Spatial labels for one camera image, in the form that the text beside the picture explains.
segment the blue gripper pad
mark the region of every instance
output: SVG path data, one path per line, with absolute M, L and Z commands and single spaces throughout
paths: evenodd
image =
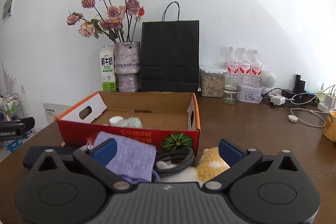
M 218 152 L 220 157 L 231 167 L 238 161 L 242 160 L 247 153 L 229 143 L 228 141 L 221 139 L 218 144 Z
M 117 141 L 108 139 L 90 150 L 89 155 L 98 163 L 106 166 L 117 154 Z

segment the yellow and white plush toy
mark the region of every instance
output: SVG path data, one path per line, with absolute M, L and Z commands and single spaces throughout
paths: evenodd
M 163 161 L 158 161 L 156 167 L 159 169 L 173 168 L 175 164 L 167 165 Z M 188 167 L 181 173 L 162 178 L 161 182 L 192 182 L 197 181 L 202 187 L 205 182 L 218 176 L 229 169 L 229 165 L 219 156 L 218 147 L 204 149 L 199 165 L 197 167 Z

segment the yellow cup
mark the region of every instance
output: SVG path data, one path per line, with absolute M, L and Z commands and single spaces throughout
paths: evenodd
M 330 111 L 323 129 L 323 134 L 329 140 L 333 142 L 336 141 L 336 111 Z

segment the bottle label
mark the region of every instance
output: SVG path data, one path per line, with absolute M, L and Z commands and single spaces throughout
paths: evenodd
M 253 75 L 261 75 L 261 67 L 259 67 L 259 66 L 252 66 L 252 74 Z
M 251 72 L 251 64 L 241 63 L 239 70 L 242 74 L 249 75 Z
M 229 63 L 227 64 L 227 72 L 228 73 L 234 73 L 234 74 L 237 74 L 238 71 L 239 71 L 239 64 L 237 63 Z

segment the milk carton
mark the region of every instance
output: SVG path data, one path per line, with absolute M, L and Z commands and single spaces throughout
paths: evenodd
M 100 51 L 100 69 L 103 91 L 116 91 L 113 51 L 114 45 L 102 46 Z

